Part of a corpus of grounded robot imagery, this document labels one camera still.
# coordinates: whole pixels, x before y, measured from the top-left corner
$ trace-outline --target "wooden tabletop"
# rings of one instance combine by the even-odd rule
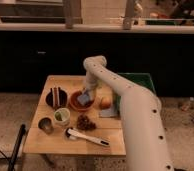
[[[91,121],[96,123],[97,129],[93,131],[81,131],[86,135],[100,137],[108,140],[109,147],[100,146],[83,139],[69,140],[65,137],[65,129],[68,126],[76,127],[76,121],[79,112],[74,111],[69,105],[67,107],[71,111],[70,124],[68,126],[60,126],[54,123],[54,109],[45,102],[46,95],[50,92],[50,88],[61,87],[68,94],[71,94],[83,88],[84,76],[49,76],[45,83],[41,94],[37,110],[35,112],[31,128],[29,129],[26,142],[24,144],[24,153],[38,154],[76,154],[76,155],[125,155],[125,145],[122,135],[120,118],[100,118],[99,102],[104,96],[112,97],[112,90],[109,86],[100,82],[97,88],[97,97],[93,107],[85,114]],[[38,128],[38,122],[43,117],[49,117],[52,120],[54,132],[50,135],[45,134]]]

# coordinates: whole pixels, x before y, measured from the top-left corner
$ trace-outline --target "green box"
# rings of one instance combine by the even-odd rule
[[[136,84],[139,84],[141,86],[148,88],[154,94],[156,94],[154,84],[151,79],[151,75],[149,73],[117,73],[117,74]],[[119,103],[120,103],[120,96],[117,96],[114,104],[116,104],[118,111],[119,111]]]

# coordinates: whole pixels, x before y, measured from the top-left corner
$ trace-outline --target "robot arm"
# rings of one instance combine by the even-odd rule
[[[173,171],[160,118],[160,100],[147,88],[109,71],[105,66],[103,56],[84,60],[87,71],[85,91],[95,91],[100,79],[121,96],[120,114],[128,170]]]

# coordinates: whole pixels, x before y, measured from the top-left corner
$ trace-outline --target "floor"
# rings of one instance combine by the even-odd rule
[[[16,135],[22,123],[27,128],[36,109],[39,94],[0,93],[0,149],[11,152]],[[161,112],[166,130],[166,138],[174,167],[194,171],[194,102],[188,111],[178,108],[179,102],[187,98],[160,98],[163,103]],[[50,168],[40,155],[21,154],[15,170],[126,170],[124,156],[98,157],[98,156],[59,156],[50,155],[57,165]],[[7,161],[0,159],[0,171],[7,170]]]

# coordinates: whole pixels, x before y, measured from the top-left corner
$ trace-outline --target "black cable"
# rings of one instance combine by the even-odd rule
[[[2,154],[3,156],[4,156],[4,158],[8,161],[8,162],[10,162],[10,160],[9,160],[9,158],[0,150],[0,154]]]

